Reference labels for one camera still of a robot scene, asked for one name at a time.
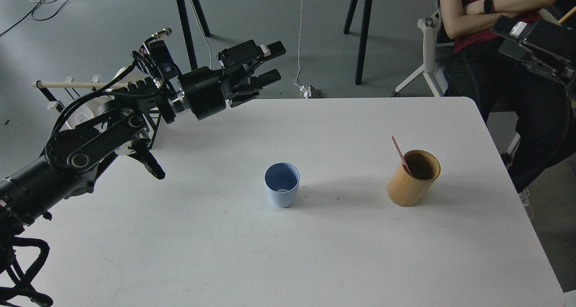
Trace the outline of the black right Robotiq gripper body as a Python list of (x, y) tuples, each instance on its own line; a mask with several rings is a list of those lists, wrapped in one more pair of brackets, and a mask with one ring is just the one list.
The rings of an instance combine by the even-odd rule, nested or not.
[(560, 84), (575, 83), (575, 30), (539, 19), (517, 24), (517, 42), (527, 55), (524, 66)]

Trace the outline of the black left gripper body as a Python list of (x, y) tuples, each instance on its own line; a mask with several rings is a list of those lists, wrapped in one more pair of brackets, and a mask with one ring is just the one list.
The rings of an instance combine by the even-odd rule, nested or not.
[(221, 78), (222, 70), (212, 70), (208, 67), (201, 67), (176, 77), (178, 90), (170, 100), (175, 114), (191, 112), (200, 121), (225, 110)]

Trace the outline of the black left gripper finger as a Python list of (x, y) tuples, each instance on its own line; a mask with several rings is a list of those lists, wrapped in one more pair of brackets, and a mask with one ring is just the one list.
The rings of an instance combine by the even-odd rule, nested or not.
[(249, 72), (262, 63), (286, 54), (282, 41), (268, 45), (257, 45), (248, 40), (218, 53), (217, 59), (225, 73), (234, 73), (240, 69)]
[(228, 104), (231, 108), (240, 106), (251, 100), (259, 98), (266, 86), (276, 83), (282, 79), (277, 69), (272, 69), (266, 73), (254, 77), (252, 73), (247, 73), (239, 81), (231, 81), (228, 89)]

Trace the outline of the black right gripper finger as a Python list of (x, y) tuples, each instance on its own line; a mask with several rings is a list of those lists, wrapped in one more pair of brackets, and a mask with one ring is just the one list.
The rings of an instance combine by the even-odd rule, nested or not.
[(529, 47), (517, 44), (511, 40), (504, 40), (499, 46), (498, 51), (519, 63), (534, 62), (534, 53)]
[(522, 21), (500, 16), (492, 26), (491, 32), (509, 40), (527, 40), (534, 30), (533, 26), (539, 21), (540, 18), (533, 21)]

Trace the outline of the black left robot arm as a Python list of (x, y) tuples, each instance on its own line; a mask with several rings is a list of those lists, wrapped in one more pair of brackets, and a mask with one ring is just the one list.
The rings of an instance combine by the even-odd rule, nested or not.
[(39, 157), (1, 182), (1, 272), (13, 287), (1, 288), (1, 304), (16, 296), (40, 307), (53, 305), (32, 281), (49, 255), (48, 244), (21, 237), (39, 217), (51, 220), (50, 208), (62, 199), (91, 194), (95, 182), (115, 161), (118, 149), (140, 162), (156, 179), (165, 172), (150, 153), (147, 115), (155, 108), (167, 124), (177, 114), (191, 112), (198, 120), (257, 99), (265, 86), (280, 81), (272, 69), (256, 77), (255, 70), (284, 55), (282, 42), (257, 45), (248, 40), (218, 53), (220, 68), (181, 73), (164, 38), (165, 28), (132, 52), (132, 64), (102, 87), (59, 109), (50, 137)]

